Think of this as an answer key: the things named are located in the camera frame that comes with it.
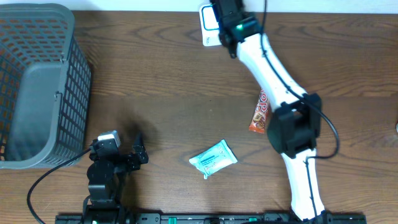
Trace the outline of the teal wet wipes pack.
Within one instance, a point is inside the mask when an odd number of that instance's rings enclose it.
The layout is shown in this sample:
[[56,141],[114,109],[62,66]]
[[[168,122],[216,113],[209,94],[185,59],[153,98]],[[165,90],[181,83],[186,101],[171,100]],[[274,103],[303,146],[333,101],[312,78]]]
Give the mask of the teal wet wipes pack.
[[189,163],[203,174],[204,179],[237,162],[236,156],[224,139],[208,150],[189,159]]

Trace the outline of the red orange snack packet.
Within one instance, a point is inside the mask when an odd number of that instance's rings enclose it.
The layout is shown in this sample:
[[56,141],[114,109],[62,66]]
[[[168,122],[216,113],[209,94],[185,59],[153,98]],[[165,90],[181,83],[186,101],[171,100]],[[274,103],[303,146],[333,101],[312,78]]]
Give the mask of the red orange snack packet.
[[249,125],[249,130],[264,134],[266,131],[267,117],[269,112],[269,100],[264,90],[261,90],[256,109]]

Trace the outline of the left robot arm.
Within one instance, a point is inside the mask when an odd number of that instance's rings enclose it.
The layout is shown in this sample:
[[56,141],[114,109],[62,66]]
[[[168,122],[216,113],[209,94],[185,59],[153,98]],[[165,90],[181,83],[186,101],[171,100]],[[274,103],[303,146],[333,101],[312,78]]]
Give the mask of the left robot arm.
[[99,135],[90,144],[92,165],[87,170],[91,203],[83,209],[83,224],[135,223],[135,217],[121,203],[124,180],[132,171],[148,163],[142,134],[135,137],[132,151],[122,154],[117,131]]

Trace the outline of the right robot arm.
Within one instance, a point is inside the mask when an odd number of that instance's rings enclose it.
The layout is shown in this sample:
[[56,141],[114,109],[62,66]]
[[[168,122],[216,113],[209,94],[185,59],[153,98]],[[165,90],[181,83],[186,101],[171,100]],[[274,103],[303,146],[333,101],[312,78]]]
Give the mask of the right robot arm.
[[322,101],[309,95],[287,72],[272,50],[256,16],[242,1],[211,0],[219,38],[231,58],[238,58],[264,90],[272,118],[267,136],[282,156],[292,193],[291,209],[301,221],[315,220],[325,207],[315,171]]

